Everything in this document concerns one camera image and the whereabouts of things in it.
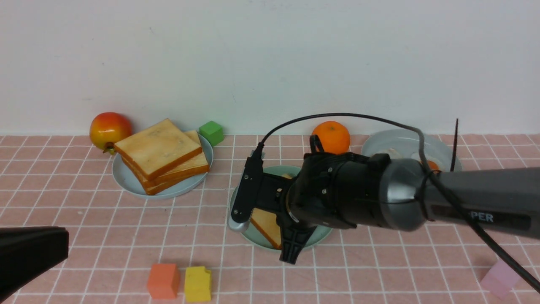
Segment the pink cube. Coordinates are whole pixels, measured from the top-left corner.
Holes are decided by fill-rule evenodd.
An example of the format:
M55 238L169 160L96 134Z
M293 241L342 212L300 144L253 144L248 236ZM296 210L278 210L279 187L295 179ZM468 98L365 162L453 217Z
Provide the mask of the pink cube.
M485 275L480 285L503 299L521 277L503 260L499 260Z

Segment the black cable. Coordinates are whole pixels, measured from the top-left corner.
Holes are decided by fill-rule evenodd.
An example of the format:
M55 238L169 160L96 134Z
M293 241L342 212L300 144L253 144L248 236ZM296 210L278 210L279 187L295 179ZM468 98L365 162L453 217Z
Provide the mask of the black cable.
M324 152L325 149L322 146L321 140L319 139L318 135L312 135L309 137L309 148L311 149L311 153L315 152Z
M454 172L454 166L456 165L456 153L457 153L457 125L459 124L459 118L456 119L456 129L454 130L454 145L452 146L452 163L450 164L450 172Z
M463 219L465 219L465 222L473 229L473 231L484 241L495 254L497 254L501 260L506 262L506 264L512 268L527 284L529 284L536 292L540 293L540 282L532 276L523 266L521 266L513 257L511 257L504 249L491 238L491 236L485 232L485 230L473 220L473 218L461 207L464 202L457 197L451 190L447 189L441 181L437 178L435 174L430 174L431 168L429 167L428 160L426 159L426 155L424 153L424 133L415 127L411 127L406 124L394 122L391 120L387 120L384 118L379 118L375 116L370 115L364 115L364 114L354 114L354 113L326 113L326 114L315 114L315 115L308 115L304 117L299 117L293 120L290 120L288 122L282 123L281 125L275 127L272 129L268 134L266 134L265 137L262 138L261 142L259 142L257 148L255 149L252 157L260 157L262 153L262 149L264 147L264 142L277 130L286 127L290 124L304 121L304 120L310 120L314 118L322 118L322 117L332 117L332 116L347 116L347 117L358 117L358 118L366 118L369 120L375 120L380 121L384 123L388 123L391 125L394 125L396 127L406 129L413 131L418 134L418 154L420 155L420 160L422 161L422 168L424 169L424 173L428 175L429 181L437 188L437 190L441 193L441 195L452 205L454 209L461 215Z
M424 203L424 198L426 196L426 186L428 184L429 176L433 174L439 174L442 171L439 169L431 170L428 174L424 175L424 178L422 178L422 183L420 184L420 187L418 188L418 193L415 195L414 199L420 202L420 208L422 209L422 213L426 219L430 222L434 222L435 220L430 220L428 216L428 208L426 207L426 204Z

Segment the toast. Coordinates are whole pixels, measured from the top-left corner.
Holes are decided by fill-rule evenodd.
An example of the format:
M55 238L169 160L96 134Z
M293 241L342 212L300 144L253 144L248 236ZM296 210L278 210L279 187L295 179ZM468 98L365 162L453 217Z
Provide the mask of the toast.
M185 133L191 140L200 144L199 134L196 130L188 131ZM193 175L198 175L210 171L210 165L206 160L206 155L201 152L198 155L192 157L191 159L179 164L178 166L172 168L166 173L156 177L154 180L149 181L146 179L136 168L131 166L128 161L125 159L124 163L131 169L135 174L135 177L139 180L143 188L157 187L163 183L170 181L184 180Z
M177 179L177 180L170 180L168 182L164 182L162 184L159 184L155 187L144 187L143 186L143 189L144 189L144 192L146 193L146 195L156 195L158 193L160 193L161 191L164 191L164 190L167 190L169 188L171 188L172 186L178 184L179 182L185 180L185 179L189 179L191 176L193 175L190 175L190 176L187 176L187 177L182 177L180 179Z
M288 179L292 178L288 174L282 176ZM274 249L281 250L281 228L275 220L275 214L255 208L249 221L272 244Z
M114 149L149 181L203 151L168 118L115 143Z

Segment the yellow cube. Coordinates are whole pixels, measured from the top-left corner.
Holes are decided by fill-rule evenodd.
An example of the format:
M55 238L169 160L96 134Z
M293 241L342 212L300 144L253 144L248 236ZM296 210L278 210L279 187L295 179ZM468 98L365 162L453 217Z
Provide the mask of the yellow cube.
M208 302L212 299L212 272L204 266L188 267L184 280L186 302Z

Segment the plastic block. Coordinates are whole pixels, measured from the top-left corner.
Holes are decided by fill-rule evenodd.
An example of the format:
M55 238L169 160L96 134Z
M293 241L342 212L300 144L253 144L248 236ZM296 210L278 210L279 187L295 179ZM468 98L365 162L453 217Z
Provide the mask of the plastic block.
M146 288L153 299L175 299L180 286L180 273L176 264L154 264Z
M213 121L209 121L200 127L199 133L206 138L213 147L225 139L223 128Z
M212 299L212 272L204 266L188 267L184 281L186 302L208 302Z
M499 260L480 282L482 288L503 299L521 277L503 260Z

